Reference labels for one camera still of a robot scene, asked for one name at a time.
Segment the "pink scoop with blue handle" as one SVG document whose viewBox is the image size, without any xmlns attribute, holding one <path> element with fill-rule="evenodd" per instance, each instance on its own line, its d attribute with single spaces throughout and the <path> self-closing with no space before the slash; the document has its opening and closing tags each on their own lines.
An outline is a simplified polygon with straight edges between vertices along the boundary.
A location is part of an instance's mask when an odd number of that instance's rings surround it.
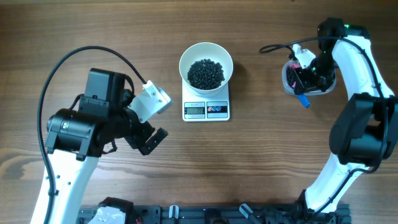
<svg viewBox="0 0 398 224">
<path fill-rule="evenodd" d="M 294 91 L 296 91 L 296 89 L 299 87 L 299 78 L 297 75 L 297 71 L 299 71 L 301 69 L 301 66 L 298 64 L 292 64 L 289 66 L 289 68 L 292 70 L 292 75 L 294 76 L 294 80 L 295 80 L 293 82 L 293 84 L 291 85 L 291 87 L 294 89 Z M 301 104 L 305 108 L 308 108 L 310 106 L 310 102 L 309 102 L 308 98 L 303 93 L 301 93 L 301 94 L 295 93 L 295 94 L 296 94 L 298 100 L 301 102 Z"/>
</svg>

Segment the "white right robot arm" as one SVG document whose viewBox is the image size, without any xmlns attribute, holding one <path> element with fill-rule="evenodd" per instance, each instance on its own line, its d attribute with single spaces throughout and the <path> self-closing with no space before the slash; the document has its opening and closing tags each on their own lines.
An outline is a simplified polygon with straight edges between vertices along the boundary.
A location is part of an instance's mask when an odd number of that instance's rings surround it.
<svg viewBox="0 0 398 224">
<path fill-rule="evenodd" d="M 331 155 L 316 181 L 305 190 L 310 215 L 331 213 L 360 174 L 372 174 L 397 142 L 397 97 L 384 83 L 371 53 L 365 27 L 327 18 L 319 24 L 317 57 L 307 57 L 294 44 L 295 65 L 286 69 L 295 95 L 326 92 L 343 76 L 348 102 L 329 135 Z"/>
</svg>

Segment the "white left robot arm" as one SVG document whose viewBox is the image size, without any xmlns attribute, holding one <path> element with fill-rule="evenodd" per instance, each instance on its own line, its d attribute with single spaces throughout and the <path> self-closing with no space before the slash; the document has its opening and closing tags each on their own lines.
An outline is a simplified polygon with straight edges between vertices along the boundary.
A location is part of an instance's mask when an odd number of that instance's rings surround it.
<svg viewBox="0 0 398 224">
<path fill-rule="evenodd" d="M 148 120 L 172 105 L 172 99 L 152 82 L 134 94 L 126 89 L 129 76 L 92 68 L 84 94 L 77 96 L 78 109 L 63 108 L 50 117 L 45 169 L 32 223 L 73 223 L 83 194 L 105 145 L 123 138 L 143 156 L 150 154 L 168 135 Z"/>
</svg>

